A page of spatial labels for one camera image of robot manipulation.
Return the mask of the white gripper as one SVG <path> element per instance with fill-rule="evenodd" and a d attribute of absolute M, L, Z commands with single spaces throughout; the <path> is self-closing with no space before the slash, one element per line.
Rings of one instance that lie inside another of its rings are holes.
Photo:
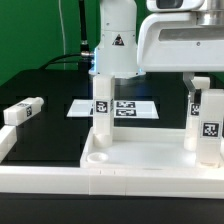
<path fill-rule="evenodd" d="M 137 64 L 147 72 L 184 72 L 191 103 L 200 103 L 193 72 L 224 72 L 224 26 L 199 26 L 194 12 L 154 13 L 142 23 Z"/>

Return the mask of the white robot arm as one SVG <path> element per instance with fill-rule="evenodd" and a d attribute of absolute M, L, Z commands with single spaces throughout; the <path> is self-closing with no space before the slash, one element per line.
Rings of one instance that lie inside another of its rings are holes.
<path fill-rule="evenodd" d="M 100 42 L 90 74 L 129 79 L 181 72 L 195 102 L 197 72 L 224 72 L 224 0 L 146 0 L 136 25 L 134 0 L 100 0 Z"/>

